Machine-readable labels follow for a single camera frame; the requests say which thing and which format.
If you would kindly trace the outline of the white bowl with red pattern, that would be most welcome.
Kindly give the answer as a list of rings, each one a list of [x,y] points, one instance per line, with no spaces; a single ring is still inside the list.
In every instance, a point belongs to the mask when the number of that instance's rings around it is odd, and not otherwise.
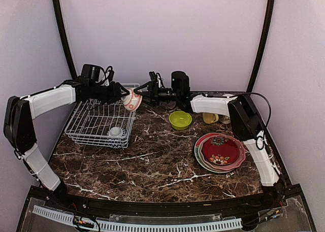
[[[123,96],[121,102],[126,110],[134,112],[141,104],[142,96],[134,93],[133,88],[129,88],[129,95]]]

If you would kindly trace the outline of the pink rimmed plate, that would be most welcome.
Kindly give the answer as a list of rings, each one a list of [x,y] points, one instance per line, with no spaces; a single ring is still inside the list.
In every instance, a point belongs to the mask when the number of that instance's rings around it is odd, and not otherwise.
[[[231,138],[231,139],[235,140],[236,142],[238,142],[239,145],[241,146],[239,158],[233,164],[230,164],[230,165],[227,165],[227,166],[217,166],[217,165],[213,165],[211,163],[208,163],[207,161],[206,162],[208,164],[210,164],[214,168],[220,168],[223,171],[231,172],[231,171],[235,170],[236,168],[240,167],[241,164],[245,161],[245,159],[246,159],[245,148],[244,148],[243,144],[240,141],[238,141],[237,139],[235,139],[235,138],[233,138],[231,136],[220,134],[220,133],[217,133],[217,136],[225,136],[225,137]]]

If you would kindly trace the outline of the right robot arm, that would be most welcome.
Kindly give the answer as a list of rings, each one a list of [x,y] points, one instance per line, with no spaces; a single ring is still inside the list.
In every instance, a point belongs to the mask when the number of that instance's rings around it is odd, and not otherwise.
[[[134,93],[143,97],[144,103],[155,107],[161,102],[175,102],[176,106],[186,113],[227,116],[235,138],[248,148],[259,172],[263,191],[259,204],[269,209],[281,201],[285,183],[280,180],[281,172],[266,140],[268,122],[262,120],[250,92],[209,96],[191,92],[189,76],[185,72],[172,72],[170,88],[163,86],[159,73],[150,72],[149,76],[149,82],[134,90]]]

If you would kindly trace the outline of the white patterned mug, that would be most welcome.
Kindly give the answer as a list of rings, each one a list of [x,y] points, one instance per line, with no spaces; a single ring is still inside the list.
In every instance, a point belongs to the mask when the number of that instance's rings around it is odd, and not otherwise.
[[[225,115],[220,115],[219,116],[219,121],[223,124],[230,124],[231,123],[231,120],[228,116],[225,116]]]

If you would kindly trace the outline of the light blue plate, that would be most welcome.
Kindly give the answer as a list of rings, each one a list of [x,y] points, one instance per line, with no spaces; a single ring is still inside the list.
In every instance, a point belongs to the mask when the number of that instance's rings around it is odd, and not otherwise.
[[[208,163],[204,160],[204,156],[203,156],[203,154],[201,153],[201,149],[202,149],[202,147],[203,147],[203,142],[199,145],[199,157],[200,157],[200,159],[203,160],[203,162],[204,162],[206,165],[210,166],[212,169],[221,170],[220,168],[214,168],[214,167],[212,167],[210,164],[208,164]]]

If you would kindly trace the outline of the pale yellow mug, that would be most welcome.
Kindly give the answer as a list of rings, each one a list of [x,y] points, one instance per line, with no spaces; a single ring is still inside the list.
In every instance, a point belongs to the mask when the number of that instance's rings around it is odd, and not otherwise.
[[[203,117],[203,121],[206,124],[212,124],[212,123],[216,123],[219,120],[219,116],[218,114],[212,114],[212,113],[203,113],[202,114]]]

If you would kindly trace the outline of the lime green bowl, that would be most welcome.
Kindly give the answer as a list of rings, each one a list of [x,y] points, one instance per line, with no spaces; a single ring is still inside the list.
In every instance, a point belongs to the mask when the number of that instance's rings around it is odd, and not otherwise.
[[[169,122],[175,130],[185,130],[192,123],[192,116],[183,111],[175,111],[169,115]]]

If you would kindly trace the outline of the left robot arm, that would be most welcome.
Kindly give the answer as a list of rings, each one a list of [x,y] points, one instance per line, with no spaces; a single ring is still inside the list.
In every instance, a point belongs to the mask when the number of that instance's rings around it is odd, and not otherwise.
[[[13,147],[16,157],[22,160],[30,175],[52,193],[52,202],[61,210],[68,209],[72,199],[66,194],[67,186],[40,150],[36,120],[76,102],[97,100],[112,104],[129,95],[127,88],[114,81],[112,67],[104,69],[98,65],[85,64],[79,76],[36,93],[14,95],[8,99],[4,136]]]

